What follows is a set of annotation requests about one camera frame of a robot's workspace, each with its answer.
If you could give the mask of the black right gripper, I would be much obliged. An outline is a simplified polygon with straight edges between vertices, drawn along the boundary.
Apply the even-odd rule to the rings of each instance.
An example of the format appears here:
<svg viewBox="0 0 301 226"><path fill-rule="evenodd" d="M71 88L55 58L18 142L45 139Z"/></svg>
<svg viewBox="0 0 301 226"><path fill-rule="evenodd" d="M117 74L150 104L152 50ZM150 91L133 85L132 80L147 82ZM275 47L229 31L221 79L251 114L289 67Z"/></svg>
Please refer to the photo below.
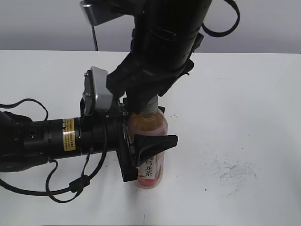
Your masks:
<svg viewBox="0 0 301 226"><path fill-rule="evenodd" d="M140 114L147 104L157 96L154 92L147 91L148 89L157 90L158 95L163 96L180 77L188 75L193 67L193 61L188 59L178 69L160 69L129 53L117 68L107 75L106 88L118 97L126 91L127 111Z"/></svg>

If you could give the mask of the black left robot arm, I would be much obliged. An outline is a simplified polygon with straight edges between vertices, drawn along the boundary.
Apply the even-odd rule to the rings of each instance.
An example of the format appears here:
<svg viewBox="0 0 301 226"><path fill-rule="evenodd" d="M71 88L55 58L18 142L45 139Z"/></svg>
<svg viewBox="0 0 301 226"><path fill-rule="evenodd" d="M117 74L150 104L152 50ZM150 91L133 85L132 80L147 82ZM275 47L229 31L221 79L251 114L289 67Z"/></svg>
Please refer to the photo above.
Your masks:
<svg viewBox="0 0 301 226"><path fill-rule="evenodd" d="M125 182L136 180L138 167L173 148L178 137L137 135L130 142L125 110L118 102L105 111L92 109L78 118L32 121L7 111L0 114L0 170L19 172L50 160L116 151Z"/></svg>

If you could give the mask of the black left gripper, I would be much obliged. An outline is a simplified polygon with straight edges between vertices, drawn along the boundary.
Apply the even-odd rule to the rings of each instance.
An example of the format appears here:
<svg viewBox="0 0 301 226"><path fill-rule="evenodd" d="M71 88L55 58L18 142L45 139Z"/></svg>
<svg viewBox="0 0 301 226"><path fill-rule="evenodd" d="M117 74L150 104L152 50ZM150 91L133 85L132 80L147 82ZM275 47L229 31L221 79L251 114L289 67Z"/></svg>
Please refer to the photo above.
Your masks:
<svg viewBox="0 0 301 226"><path fill-rule="evenodd" d="M158 106L158 112L165 113L165 107ZM136 134L134 137L135 160L130 147L126 127L127 113L122 104L113 99L110 110L105 114L105 125L108 134L108 151L116 151L122 179L124 182L135 181L138 169L151 157L176 147L178 136L144 136Z"/></svg>

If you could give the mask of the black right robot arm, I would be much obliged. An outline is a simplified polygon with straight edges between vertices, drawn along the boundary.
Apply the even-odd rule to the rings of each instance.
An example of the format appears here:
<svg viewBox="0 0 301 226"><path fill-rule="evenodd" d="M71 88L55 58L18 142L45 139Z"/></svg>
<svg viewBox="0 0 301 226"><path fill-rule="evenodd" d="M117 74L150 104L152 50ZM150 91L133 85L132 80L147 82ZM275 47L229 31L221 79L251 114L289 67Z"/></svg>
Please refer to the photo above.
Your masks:
<svg viewBox="0 0 301 226"><path fill-rule="evenodd" d="M127 95L127 111L139 114L193 68L190 56L201 42L199 30L209 0L148 0L135 17L131 50L108 75L114 97Z"/></svg>

